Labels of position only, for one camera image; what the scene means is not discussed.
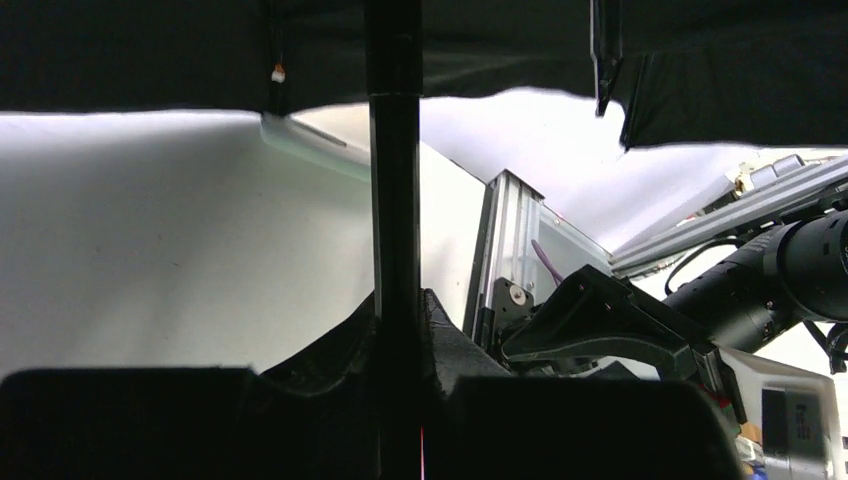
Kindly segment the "mint green umbrella case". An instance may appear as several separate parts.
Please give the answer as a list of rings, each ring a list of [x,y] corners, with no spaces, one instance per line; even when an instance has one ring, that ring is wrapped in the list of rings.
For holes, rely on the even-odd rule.
[[[260,133],[269,146],[322,168],[371,181],[370,154],[355,145],[291,117],[263,114]]]

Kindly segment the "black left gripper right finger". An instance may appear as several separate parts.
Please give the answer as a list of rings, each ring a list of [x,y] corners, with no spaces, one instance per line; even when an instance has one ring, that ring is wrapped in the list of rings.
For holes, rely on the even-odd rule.
[[[716,409],[680,382],[508,373],[422,293],[427,479],[739,479]]]

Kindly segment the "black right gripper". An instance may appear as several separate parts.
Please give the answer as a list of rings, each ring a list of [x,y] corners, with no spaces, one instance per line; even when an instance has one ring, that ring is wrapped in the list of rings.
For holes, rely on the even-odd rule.
[[[587,265],[502,341],[500,353],[511,367],[562,375],[618,357],[655,368],[662,380],[709,380],[706,330],[715,344],[754,353],[802,321],[846,322],[847,215],[767,230],[664,302]]]

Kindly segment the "lavender folding umbrella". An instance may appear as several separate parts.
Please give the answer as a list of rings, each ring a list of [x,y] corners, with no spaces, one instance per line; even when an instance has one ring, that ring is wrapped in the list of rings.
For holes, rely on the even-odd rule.
[[[375,333],[365,372],[374,479],[425,478],[417,186],[419,102],[517,86],[623,104],[626,147],[847,141],[843,1],[5,1],[1,107],[103,113],[169,107],[285,116],[367,101],[372,133]],[[662,380],[605,357],[574,374],[680,382],[723,421],[709,380]]]

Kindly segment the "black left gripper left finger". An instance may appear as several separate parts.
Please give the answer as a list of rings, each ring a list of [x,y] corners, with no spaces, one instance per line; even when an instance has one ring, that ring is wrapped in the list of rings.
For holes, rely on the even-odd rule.
[[[31,369],[1,384],[5,479],[374,479],[374,301],[283,363]]]

